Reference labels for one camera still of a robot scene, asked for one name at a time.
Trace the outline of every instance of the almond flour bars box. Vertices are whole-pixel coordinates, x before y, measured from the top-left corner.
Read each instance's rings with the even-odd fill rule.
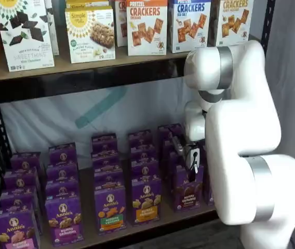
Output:
[[[173,53],[206,47],[211,0],[170,0],[168,47]]]
[[[249,37],[254,0],[212,0],[209,43],[230,46]]]
[[[167,0],[127,0],[129,56],[166,54]]]
[[[111,6],[65,10],[71,63],[115,59]]]
[[[0,33],[10,72],[54,66],[44,0],[0,0]]]

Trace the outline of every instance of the cracker box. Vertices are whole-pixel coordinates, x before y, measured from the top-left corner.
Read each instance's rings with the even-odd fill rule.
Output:
[[[50,164],[46,170],[47,179],[53,180],[58,178],[74,176],[78,178],[77,164],[74,162],[58,162],[53,165]]]
[[[54,246],[83,240],[83,217],[77,194],[72,192],[48,196],[45,207]]]
[[[58,162],[75,162],[77,163],[76,144],[62,144],[49,148],[49,161],[51,164]]]
[[[95,208],[99,234],[126,228],[126,191],[123,180],[95,183]]]
[[[0,209],[0,244],[2,248],[40,248],[31,204]]]
[[[159,220],[162,184],[158,176],[134,177],[131,180],[131,197],[134,226]]]
[[[209,43],[230,46],[249,38],[254,0],[213,0]]]
[[[167,0],[127,0],[129,56],[166,54]]]
[[[46,196],[58,195],[61,193],[79,193],[79,184],[75,176],[61,177],[47,181],[45,187]]]
[[[115,0],[115,23],[117,46],[127,46],[127,0]]]
[[[22,206],[32,203],[35,220],[39,230],[39,234],[43,233],[43,223],[40,206],[38,203],[37,191],[35,187],[15,188],[3,190],[0,196],[0,204],[3,208],[11,206]]]
[[[53,55],[58,56],[60,53],[59,53],[58,38],[56,36],[52,0],[45,0],[45,6],[46,6],[46,15],[47,15],[50,42],[52,44]]]
[[[206,47],[211,0],[170,0],[168,47],[173,53]]]
[[[111,6],[65,10],[71,63],[115,59]]]
[[[54,66],[44,0],[0,0],[0,33],[10,72]]]

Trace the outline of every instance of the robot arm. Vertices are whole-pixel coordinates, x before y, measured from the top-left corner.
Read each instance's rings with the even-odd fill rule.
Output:
[[[284,249],[295,228],[295,160],[285,155],[253,157],[273,151],[281,138],[264,65],[256,41],[190,53],[185,81],[199,90],[201,99],[186,105],[186,133],[191,141],[206,139],[220,219],[243,225],[241,239],[247,249]],[[227,88],[231,99],[222,100]]]

